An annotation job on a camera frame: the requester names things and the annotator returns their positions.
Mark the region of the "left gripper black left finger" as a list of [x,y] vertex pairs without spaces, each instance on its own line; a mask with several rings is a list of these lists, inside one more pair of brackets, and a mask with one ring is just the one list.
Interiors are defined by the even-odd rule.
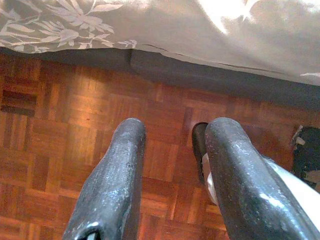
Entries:
[[64,240],[138,238],[146,127],[122,121],[110,145],[84,182],[63,234]]

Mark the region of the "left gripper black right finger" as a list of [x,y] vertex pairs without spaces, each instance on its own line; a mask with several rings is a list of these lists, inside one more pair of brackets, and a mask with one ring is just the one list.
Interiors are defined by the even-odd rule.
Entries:
[[231,240],[319,239],[319,193],[261,155],[237,121],[210,122],[205,143]]

